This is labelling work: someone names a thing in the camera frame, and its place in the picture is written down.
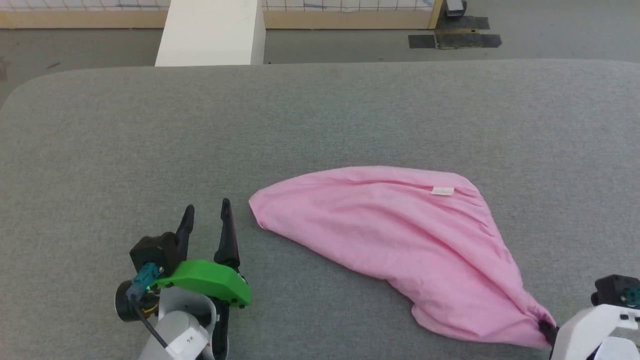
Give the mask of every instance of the concrete floor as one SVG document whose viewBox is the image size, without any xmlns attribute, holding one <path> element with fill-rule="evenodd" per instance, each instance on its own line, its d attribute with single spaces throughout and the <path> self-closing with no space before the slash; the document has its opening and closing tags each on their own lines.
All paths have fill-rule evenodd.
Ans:
<svg viewBox="0 0 640 360">
<path fill-rule="evenodd" d="M 497 49 L 409 49 L 427 31 L 268 31 L 265 63 L 434 61 L 512 58 L 640 62 L 637 0 L 468 0 L 487 16 Z M 0 30 L 0 105 L 44 74 L 95 67 L 153 65 L 161 30 Z"/>
</svg>

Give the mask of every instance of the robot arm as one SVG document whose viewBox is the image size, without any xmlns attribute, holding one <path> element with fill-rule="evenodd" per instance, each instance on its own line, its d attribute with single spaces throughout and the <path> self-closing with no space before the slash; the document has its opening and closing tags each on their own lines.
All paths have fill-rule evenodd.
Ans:
<svg viewBox="0 0 640 360">
<path fill-rule="evenodd" d="M 214 263 L 187 260 L 195 210 L 189 205 L 176 233 L 142 238 L 130 251 L 138 274 L 116 291 L 120 319 L 142 321 L 152 336 L 141 360 L 225 360 L 229 309 L 251 302 L 251 290 L 238 267 L 231 203 L 224 199 L 220 245 Z M 147 318 L 155 314 L 153 328 Z"/>
<path fill-rule="evenodd" d="M 549 336 L 550 329 L 541 326 L 554 344 L 551 360 L 640 360 L 633 341 L 609 336 L 618 327 L 638 330 L 640 281 L 611 275 L 597 280 L 596 289 L 591 296 L 595 307 L 577 313 L 557 334 Z"/>
</svg>

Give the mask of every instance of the black cable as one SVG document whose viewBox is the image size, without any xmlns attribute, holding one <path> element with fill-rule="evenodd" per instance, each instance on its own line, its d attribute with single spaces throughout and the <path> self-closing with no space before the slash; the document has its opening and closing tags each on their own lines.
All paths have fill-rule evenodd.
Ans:
<svg viewBox="0 0 640 360">
<path fill-rule="evenodd" d="M 145 324 L 145 327 L 147 328 L 147 330 L 149 330 L 151 335 L 153 335 L 154 338 L 156 338 L 156 340 L 160 343 L 160 345 L 162 345 L 163 348 L 167 348 L 169 345 L 166 343 L 164 339 L 162 339 L 162 336 L 158 334 L 158 332 L 154 329 L 154 327 L 151 326 L 151 324 L 149 323 L 149 320 L 145 318 L 145 315 L 142 313 L 142 310 L 140 309 L 140 305 L 138 304 L 136 299 L 134 299 L 134 297 L 131 297 L 131 304 L 133 305 L 133 311 L 136 312 L 136 315 L 138 315 L 138 318 L 140 318 L 142 323 Z"/>
</svg>

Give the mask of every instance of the wooden frame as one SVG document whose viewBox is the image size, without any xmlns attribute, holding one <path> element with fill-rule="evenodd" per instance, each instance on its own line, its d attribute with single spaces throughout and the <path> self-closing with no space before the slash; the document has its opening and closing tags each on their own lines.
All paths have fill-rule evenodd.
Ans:
<svg viewBox="0 0 640 360">
<path fill-rule="evenodd" d="M 264 12 L 267 29 L 435 29 L 443 0 L 433 11 Z M 0 12 L 0 29 L 163 28 L 167 11 Z"/>
</svg>

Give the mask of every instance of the teal connector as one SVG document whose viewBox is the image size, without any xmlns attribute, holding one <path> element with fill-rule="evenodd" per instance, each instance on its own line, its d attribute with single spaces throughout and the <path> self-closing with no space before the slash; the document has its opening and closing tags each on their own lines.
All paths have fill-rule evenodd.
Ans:
<svg viewBox="0 0 640 360">
<path fill-rule="evenodd" d="M 132 297 L 136 301 L 140 301 L 144 296 L 145 291 L 151 286 L 157 278 L 160 276 L 160 270 L 154 263 L 147 263 L 140 269 L 140 272 L 136 277 L 131 280 L 131 286 L 127 290 L 127 299 Z"/>
<path fill-rule="evenodd" d="M 625 297 L 627 298 L 627 305 L 638 306 L 640 305 L 640 289 L 625 289 Z"/>
</svg>

